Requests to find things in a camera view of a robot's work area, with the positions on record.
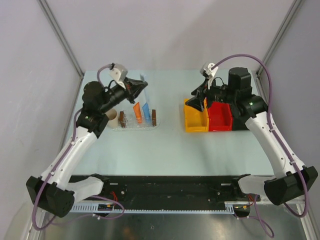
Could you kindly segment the grey toothbrush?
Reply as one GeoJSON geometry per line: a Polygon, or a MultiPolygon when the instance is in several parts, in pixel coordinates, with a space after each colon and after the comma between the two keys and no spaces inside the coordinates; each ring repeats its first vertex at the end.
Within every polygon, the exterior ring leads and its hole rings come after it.
{"type": "Polygon", "coordinates": [[[148,95],[147,88],[145,88],[145,89],[143,90],[143,92],[144,92],[145,103],[148,103],[148,104],[149,104],[150,98],[149,98],[149,95],[148,95]]]}

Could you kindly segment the blue toothpaste tube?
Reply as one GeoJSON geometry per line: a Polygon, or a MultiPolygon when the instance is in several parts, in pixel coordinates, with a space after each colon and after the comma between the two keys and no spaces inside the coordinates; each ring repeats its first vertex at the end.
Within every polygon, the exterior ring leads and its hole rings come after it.
{"type": "Polygon", "coordinates": [[[142,111],[143,111],[145,121],[147,123],[151,123],[152,118],[150,114],[149,104],[147,102],[142,106],[142,111]]]}

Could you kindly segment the brown block with hole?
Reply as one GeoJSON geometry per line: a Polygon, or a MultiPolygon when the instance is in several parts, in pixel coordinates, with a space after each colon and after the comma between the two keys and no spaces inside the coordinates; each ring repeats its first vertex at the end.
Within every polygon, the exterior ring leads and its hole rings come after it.
{"type": "Polygon", "coordinates": [[[126,122],[127,122],[126,114],[124,113],[124,111],[120,111],[119,112],[119,123],[122,128],[126,128],[126,122]]]}

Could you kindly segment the clear plastic tray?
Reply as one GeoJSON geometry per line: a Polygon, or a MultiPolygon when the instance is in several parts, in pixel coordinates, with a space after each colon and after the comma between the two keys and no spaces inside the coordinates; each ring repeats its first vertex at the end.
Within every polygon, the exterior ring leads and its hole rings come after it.
{"type": "Polygon", "coordinates": [[[147,123],[143,115],[142,115],[143,122],[141,124],[138,124],[136,120],[136,116],[133,112],[124,111],[124,113],[126,115],[126,128],[121,127],[119,122],[119,117],[118,117],[118,127],[110,128],[111,130],[113,131],[151,131],[159,127],[161,124],[161,118],[158,115],[156,115],[157,126],[153,126],[152,120],[151,120],[151,123],[147,123]]]}

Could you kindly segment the brown wooden block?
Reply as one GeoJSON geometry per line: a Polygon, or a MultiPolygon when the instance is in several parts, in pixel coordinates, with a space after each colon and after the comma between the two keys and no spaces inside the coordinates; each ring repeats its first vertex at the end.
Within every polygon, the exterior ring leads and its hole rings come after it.
{"type": "Polygon", "coordinates": [[[152,126],[156,127],[157,126],[157,113],[155,109],[152,109],[152,115],[151,115],[151,120],[152,120],[152,126]]]}

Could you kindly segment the white paper cup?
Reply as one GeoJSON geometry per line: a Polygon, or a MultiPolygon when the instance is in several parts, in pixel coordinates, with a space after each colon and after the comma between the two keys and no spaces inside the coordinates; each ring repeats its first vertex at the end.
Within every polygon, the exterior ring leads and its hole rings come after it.
{"type": "Polygon", "coordinates": [[[107,111],[105,115],[108,117],[108,123],[106,125],[108,128],[114,129],[119,126],[118,112],[114,108],[107,111]]]}

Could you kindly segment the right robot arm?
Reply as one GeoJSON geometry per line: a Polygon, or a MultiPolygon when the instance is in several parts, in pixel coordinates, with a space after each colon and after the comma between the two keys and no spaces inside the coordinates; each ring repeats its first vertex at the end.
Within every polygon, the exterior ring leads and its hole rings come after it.
{"type": "Polygon", "coordinates": [[[278,130],[263,98],[253,94],[252,76],[245,67],[228,71],[228,82],[218,86],[214,64],[205,65],[200,73],[204,82],[191,92],[186,105],[203,112],[213,103],[228,104],[235,121],[253,133],[265,152],[274,175],[263,177],[244,175],[230,188],[231,196],[242,201],[248,194],[266,196],[279,206],[308,192],[318,177],[314,166],[300,160],[278,130]]]}

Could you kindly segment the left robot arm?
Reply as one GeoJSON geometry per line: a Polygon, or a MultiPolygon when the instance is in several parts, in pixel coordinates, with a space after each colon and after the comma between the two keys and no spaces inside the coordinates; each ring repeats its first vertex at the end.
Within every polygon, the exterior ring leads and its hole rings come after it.
{"type": "Polygon", "coordinates": [[[73,120],[73,133],[53,163],[39,177],[31,176],[26,188],[33,210],[41,208],[63,218],[75,203],[96,196],[105,200],[110,196],[110,181],[97,173],[78,182],[70,182],[72,173],[89,147],[101,136],[109,118],[107,111],[124,100],[131,104],[148,86],[146,81],[125,78],[113,87],[98,81],[84,86],[82,108],[73,120]]]}

